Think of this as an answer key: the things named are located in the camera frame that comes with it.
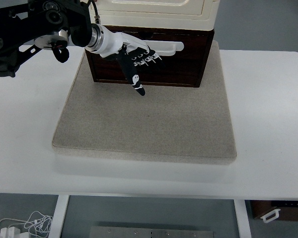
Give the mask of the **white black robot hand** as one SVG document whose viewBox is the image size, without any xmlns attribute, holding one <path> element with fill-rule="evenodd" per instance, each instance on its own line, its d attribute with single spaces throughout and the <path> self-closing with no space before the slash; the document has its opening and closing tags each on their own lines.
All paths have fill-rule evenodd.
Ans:
<svg viewBox="0 0 298 238">
<path fill-rule="evenodd" d="M 117 61 L 123 75 L 141 96 L 146 92 L 138 73 L 165 68 L 161 57 L 156 51 L 149 49 L 146 42 L 123 32 L 113 33 L 100 24 L 92 24 L 91 39 L 85 49 L 102 58 L 118 54 Z"/>
</svg>

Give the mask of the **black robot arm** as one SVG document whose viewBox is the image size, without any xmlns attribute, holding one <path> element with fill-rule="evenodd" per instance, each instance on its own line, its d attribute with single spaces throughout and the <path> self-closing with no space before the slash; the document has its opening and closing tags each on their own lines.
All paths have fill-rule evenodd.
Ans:
<svg viewBox="0 0 298 238">
<path fill-rule="evenodd" d="M 15 77 L 20 66 L 40 50 L 51 50 L 59 62 L 69 59 L 69 43 L 105 60 L 118 62 L 124 77 L 140 94 L 145 90 L 138 69 L 164 66 L 145 41 L 122 32 L 111 32 L 91 23 L 89 6 L 78 0 L 30 0 L 0 8 L 0 77 Z"/>
</svg>

